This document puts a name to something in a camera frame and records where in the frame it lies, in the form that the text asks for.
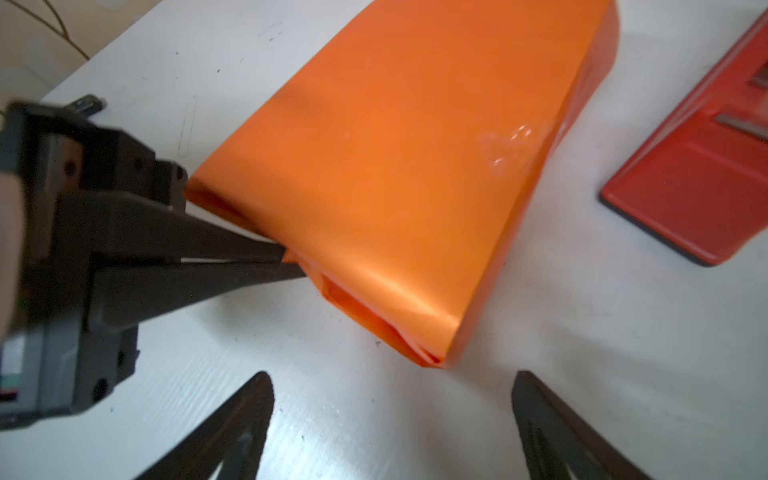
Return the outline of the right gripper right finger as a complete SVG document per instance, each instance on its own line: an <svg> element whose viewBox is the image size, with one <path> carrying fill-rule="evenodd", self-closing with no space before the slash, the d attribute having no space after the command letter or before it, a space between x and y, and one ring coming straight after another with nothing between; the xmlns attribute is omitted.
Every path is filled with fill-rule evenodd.
<svg viewBox="0 0 768 480"><path fill-rule="evenodd" d="M532 479L649 479L532 372L517 373L511 406Z"/></svg>

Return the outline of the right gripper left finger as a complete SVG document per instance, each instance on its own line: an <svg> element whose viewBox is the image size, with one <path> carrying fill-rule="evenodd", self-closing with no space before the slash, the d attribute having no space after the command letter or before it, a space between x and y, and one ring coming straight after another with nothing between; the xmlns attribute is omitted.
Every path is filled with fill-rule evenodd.
<svg viewBox="0 0 768 480"><path fill-rule="evenodd" d="M270 376L259 372L141 479L254 479L274 409Z"/></svg>

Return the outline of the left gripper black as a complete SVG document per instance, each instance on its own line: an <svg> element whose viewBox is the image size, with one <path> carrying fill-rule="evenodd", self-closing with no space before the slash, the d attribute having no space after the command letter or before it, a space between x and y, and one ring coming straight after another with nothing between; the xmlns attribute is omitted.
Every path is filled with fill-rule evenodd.
<svg viewBox="0 0 768 480"><path fill-rule="evenodd" d="M305 276L280 263L284 247L180 211L181 166L70 108L10 104L1 169L21 179L26 220L1 350L5 429L76 415L110 395L135 372L139 323ZM110 267L123 258L235 262Z"/></svg>

